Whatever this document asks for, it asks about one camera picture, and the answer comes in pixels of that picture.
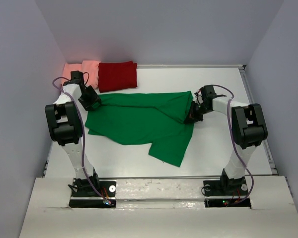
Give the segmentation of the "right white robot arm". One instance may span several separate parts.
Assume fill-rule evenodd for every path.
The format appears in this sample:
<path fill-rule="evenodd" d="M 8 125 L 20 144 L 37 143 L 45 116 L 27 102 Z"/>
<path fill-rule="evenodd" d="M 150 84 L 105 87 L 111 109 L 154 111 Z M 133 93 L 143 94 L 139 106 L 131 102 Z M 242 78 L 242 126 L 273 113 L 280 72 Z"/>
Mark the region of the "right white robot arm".
<path fill-rule="evenodd" d="M 201 192 L 204 196 L 250 195 L 253 186 L 247 186 L 246 174 L 251 174 L 248 163 L 252 154 L 268 137 L 268 130 L 260 104 L 245 104 L 230 97 L 217 94 L 216 85 L 201 87 L 191 103 L 185 123 L 203 120 L 205 114 L 222 113 L 227 118 L 233 151 L 222 170 L 219 180 L 205 181 Z"/>

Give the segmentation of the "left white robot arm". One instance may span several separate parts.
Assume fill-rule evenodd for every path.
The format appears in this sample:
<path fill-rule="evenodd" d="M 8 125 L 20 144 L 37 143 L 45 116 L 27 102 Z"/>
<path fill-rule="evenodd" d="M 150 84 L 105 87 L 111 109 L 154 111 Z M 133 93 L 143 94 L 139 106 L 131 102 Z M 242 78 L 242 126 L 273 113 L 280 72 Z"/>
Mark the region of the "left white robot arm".
<path fill-rule="evenodd" d="M 77 106 L 80 103 L 85 111 L 95 111 L 102 101 L 92 86 L 84 82 L 84 75 L 72 71 L 70 79 L 58 77 L 52 81 L 61 93 L 53 104 L 45 106 L 45 115 L 51 139 L 63 148 L 75 171 L 75 181 L 69 188 L 74 193 L 102 197 L 98 174 L 85 153 L 84 122 Z"/>

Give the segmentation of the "green t shirt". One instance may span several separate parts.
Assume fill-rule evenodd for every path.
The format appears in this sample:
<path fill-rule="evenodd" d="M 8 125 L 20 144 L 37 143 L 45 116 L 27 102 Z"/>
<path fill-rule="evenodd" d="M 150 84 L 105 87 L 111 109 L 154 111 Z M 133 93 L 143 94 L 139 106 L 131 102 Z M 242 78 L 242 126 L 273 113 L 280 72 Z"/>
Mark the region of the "green t shirt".
<path fill-rule="evenodd" d="M 150 156 L 181 166 L 194 128 L 184 122 L 193 100 L 190 91 L 111 93 L 100 95 L 100 99 L 102 105 L 87 114 L 89 134 L 122 145 L 150 144 Z"/>

